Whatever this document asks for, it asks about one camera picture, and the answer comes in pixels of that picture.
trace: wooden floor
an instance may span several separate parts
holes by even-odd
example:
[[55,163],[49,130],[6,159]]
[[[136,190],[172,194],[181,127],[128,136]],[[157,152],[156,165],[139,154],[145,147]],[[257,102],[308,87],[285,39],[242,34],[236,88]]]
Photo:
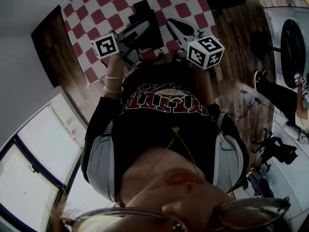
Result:
[[[270,53],[262,62],[255,60],[250,52],[250,34],[256,30],[268,32],[264,7],[307,7],[303,0],[247,0],[244,5],[226,9],[214,16],[222,44],[226,47],[221,72],[212,80],[216,102],[228,113],[243,115],[254,99],[247,92],[258,96],[253,89],[254,69],[266,69],[274,80],[274,59]],[[33,32],[32,38],[40,59],[56,79],[86,123],[89,122],[102,95],[102,82],[86,86],[84,73],[78,63],[66,32],[60,9],[56,9]],[[261,95],[258,98],[271,104]],[[244,118],[234,120],[249,151],[252,140],[261,140],[263,128],[270,129],[273,112],[263,105],[255,104]]]

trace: sneaker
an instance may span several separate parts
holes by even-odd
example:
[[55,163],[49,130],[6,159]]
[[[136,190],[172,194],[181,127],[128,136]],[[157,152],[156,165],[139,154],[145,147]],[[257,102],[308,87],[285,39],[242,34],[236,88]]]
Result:
[[262,71],[262,77],[267,79],[267,71],[265,70]]
[[260,81],[262,79],[263,75],[260,71],[258,70],[254,70],[254,87],[256,90],[256,84],[258,83],[258,81]]

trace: red and white checkered cloth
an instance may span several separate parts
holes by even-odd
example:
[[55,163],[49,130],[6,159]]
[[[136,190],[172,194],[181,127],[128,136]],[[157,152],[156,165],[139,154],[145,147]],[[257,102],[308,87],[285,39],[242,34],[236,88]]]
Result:
[[[89,85],[106,73],[105,66],[96,57],[90,40],[108,33],[120,33],[129,25],[128,17],[134,14],[133,4],[141,0],[65,0],[61,4],[62,16],[76,56]],[[183,18],[198,25],[200,30],[218,35],[206,0],[147,0],[154,9],[164,47],[164,53],[174,52],[179,45],[167,29],[166,19]],[[143,58],[155,58],[160,50],[148,50]]]

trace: lips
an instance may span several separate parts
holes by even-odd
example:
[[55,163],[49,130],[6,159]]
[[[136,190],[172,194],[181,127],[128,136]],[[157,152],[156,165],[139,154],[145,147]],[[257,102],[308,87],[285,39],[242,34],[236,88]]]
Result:
[[196,184],[202,184],[203,181],[193,174],[174,174],[167,180],[165,180],[165,184],[167,186],[176,186],[181,185],[185,182],[191,182]]

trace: person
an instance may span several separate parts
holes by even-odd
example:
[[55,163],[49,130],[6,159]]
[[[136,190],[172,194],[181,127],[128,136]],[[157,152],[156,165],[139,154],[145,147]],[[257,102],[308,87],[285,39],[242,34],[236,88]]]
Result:
[[[84,178],[122,208],[76,220],[56,216],[58,231],[67,231],[64,224],[95,231],[98,223],[105,232],[206,232],[265,227],[283,216],[252,216],[249,201],[234,203],[227,194],[246,173],[249,157],[236,126],[214,102],[208,71],[173,61],[143,66],[122,82],[123,71],[122,59],[112,56],[81,159]],[[239,158],[216,165],[218,141]],[[262,201],[253,200],[253,206]],[[273,203],[280,212],[289,207],[287,200]]]
[[291,125],[298,126],[305,133],[309,132],[309,111],[303,105],[300,74],[295,75],[297,93],[267,79],[267,72],[254,72],[255,89],[269,99],[288,119]]

